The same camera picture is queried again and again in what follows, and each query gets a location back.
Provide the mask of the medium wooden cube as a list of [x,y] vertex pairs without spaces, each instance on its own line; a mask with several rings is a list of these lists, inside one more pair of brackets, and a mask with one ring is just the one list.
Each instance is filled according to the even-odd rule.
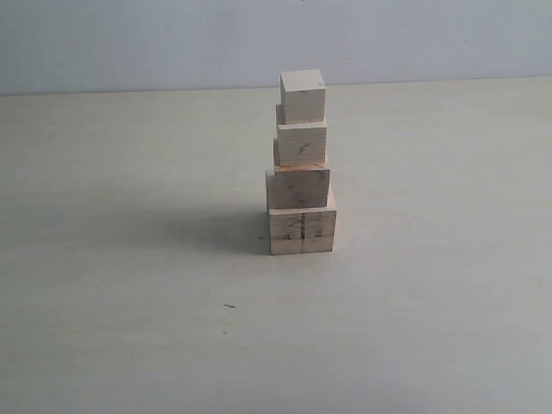
[[325,207],[330,184],[329,162],[275,166],[267,171],[267,188],[274,209]]

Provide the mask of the smallest wooden cube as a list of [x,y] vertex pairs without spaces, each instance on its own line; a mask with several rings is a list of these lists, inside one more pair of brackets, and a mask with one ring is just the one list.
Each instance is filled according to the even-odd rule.
[[318,69],[282,72],[280,101],[286,124],[325,119],[326,84]]

